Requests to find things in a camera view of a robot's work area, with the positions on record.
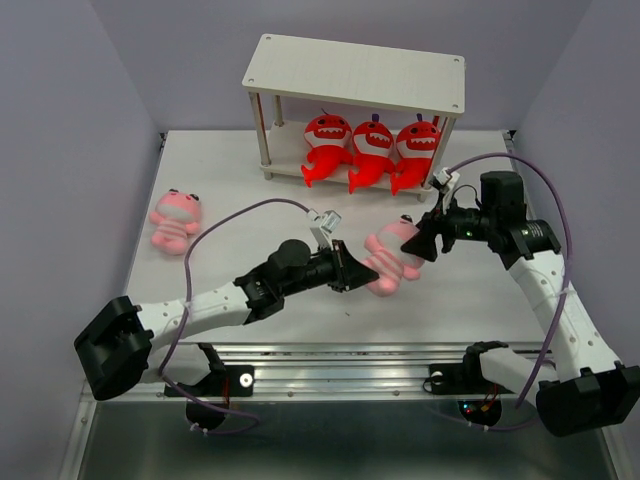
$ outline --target white stripe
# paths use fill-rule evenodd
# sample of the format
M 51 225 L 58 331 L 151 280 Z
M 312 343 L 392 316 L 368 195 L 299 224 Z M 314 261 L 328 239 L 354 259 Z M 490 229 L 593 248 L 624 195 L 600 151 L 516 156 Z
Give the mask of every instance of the white stripe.
M 178 221 L 178 220 L 174 220 L 173 218 L 165 218 L 162 223 L 162 225 L 169 225 L 171 227 L 176 227 L 179 229 L 184 229 L 184 223 Z
M 184 234 L 186 236 L 186 231 L 184 228 L 184 225 L 182 226 L 182 228 L 179 227 L 174 227 L 173 225 L 160 225 L 159 229 L 163 232 L 172 232 L 172 233 L 179 233 L 179 234 Z
M 371 255 L 369 257 L 369 259 L 371 260 L 371 263 L 373 263 L 374 265 L 374 270 L 377 271 L 378 273 L 381 273 L 383 275 L 386 275 L 387 277 L 391 277 L 397 281 L 400 280 L 400 277 L 398 276 L 398 274 L 396 272 L 394 272 L 393 270 L 390 270 L 389 268 L 387 268 L 378 258 L 377 258 L 378 253 L 374 253 L 373 255 Z
M 402 273 L 404 272 L 404 263 L 398 260 L 393 253 L 388 250 L 379 250 L 376 254 L 380 256 L 380 261 L 385 259 L 387 263 L 394 265 L 396 267 L 396 273 L 402 276 Z
M 187 238 L 187 234 L 184 232 L 174 232 L 173 230 L 167 230 L 163 228 L 159 228 L 158 231 L 164 236 L 168 238 Z

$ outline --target purple wall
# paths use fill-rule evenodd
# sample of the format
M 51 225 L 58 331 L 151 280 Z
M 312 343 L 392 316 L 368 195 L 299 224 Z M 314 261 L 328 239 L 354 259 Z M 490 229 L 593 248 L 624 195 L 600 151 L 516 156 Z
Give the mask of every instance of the purple wall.
M 73 339 L 122 291 L 158 134 L 85 0 L 0 2 L 0 477 L 58 478 Z
M 266 32 L 464 55 L 467 108 L 459 125 L 516 128 L 590 3 L 91 2 L 151 117 L 163 130 L 252 127 L 240 82 L 260 35 Z M 318 106 L 285 103 L 285 112 L 293 119 L 308 119 L 318 113 Z M 385 122 L 403 126 L 407 116 L 387 115 Z
M 640 363 L 638 25 L 640 2 L 593 2 L 516 136 L 561 192 L 576 244 L 574 283 L 627 365 Z M 527 180 L 536 214 L 557 226 L 550 195 Z M 639 410 L 623 426 L 638 472 Z

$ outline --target screw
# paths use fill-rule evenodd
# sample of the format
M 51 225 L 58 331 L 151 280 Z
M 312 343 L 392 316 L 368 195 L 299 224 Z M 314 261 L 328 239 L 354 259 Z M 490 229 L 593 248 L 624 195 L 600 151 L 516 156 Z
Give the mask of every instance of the screw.
M 250 373 L 243 373 L 242 375 L 240 375 L 240 385 L 242 385 L 244 388 L 249 388 L 251 385 L 253 385 L 253 377 Z
M 433 372 L 431 374 L 431 383 L 434 385 L 440 385 L 442 383 L 442 380 L 433 380 L 433 377 L 442 377 L 442 372 L 436 370 L 435 372 Z

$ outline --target white table surface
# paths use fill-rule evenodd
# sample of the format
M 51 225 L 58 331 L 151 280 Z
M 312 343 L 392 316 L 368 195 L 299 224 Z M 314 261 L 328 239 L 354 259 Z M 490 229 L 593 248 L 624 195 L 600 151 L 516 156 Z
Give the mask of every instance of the white table surface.
M 443 164 L 481 153 L 505 151 L 500 132 L 455 131 Z M 267 181 L 258 167 L 253 131 L 172 131 L 162 155 L 149 209 L 169 188 L 200 196 L 203 225 L 270 197 L 285 197 L 317 211 L 334 209 L 342 223 L 334 234 L 356 258 L 364 258 L 365 237 L 401 214 L 417 221 L 435 199 L 392 197 L 380 190 L 349 195 L 345 185 L 321 183 L 307 188 L 299 178 Z M 511 169 L 507 159 L 476 163 L 461 171 L 462 181 L 479 187 L 479 174 Z M 473 192 L 458 197 L 471 205 Z M 182 257 L 151 246 L 154 226 L 146 220 L 134 258 L 127 294 L 134 303 L 183 297 Z M 221 227 L 200 243 L 192 256 L 194 292 L 223 285 L 262 263 L 289 238 L 315 246 L 304 214 L 290 205 L 269 205 Z M 377 298 L 362 288 L 338 294 L 316 288 L 285 301 L 276 315 L 246 327 L 200 334 L 199 341 L 277 342 L 538 342 L 542 331 L 524 294 L 486 245 L 458 242 L 452 253 L 422 268 L 422 279 L 404 282 L 393 297 Z

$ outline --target red plush toy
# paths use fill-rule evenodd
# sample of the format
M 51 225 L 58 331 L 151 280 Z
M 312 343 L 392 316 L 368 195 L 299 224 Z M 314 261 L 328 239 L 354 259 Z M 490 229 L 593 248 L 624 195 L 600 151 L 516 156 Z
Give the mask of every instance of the red plush toy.
M 353 164 L 358 172 L 349 172 L 349 193 L 356 188 L 370 187 L 395 165 L 389 158 L 393 147 L 393 135 L 379 122 L 380 116 L 373 114 L 370 122 L 364 122 L 353 132 L 353 149 L 356 155 Z
M 313 168 L 300 167 L 308 187 L 327 178 L 341 163 L 351 164 L 352 155 L 346 148 L 351 127 L 341 116 L 325 114 L 314 118 L 304 131 L 304 139 L 311 147 L 307 161 L 314 164 Z
M 440 142 L 438 131 L 438 117 L 434 122 L 422 120 L 418 114 L 418 121 L 400 130 L 396 139 L 396 148 L 400 161 L 396 165 L 396 173 L 391 175 L 391 193 L 395 195 L 399 190 L 406 190 L 422 185 L 431 170 L 433 154 Z

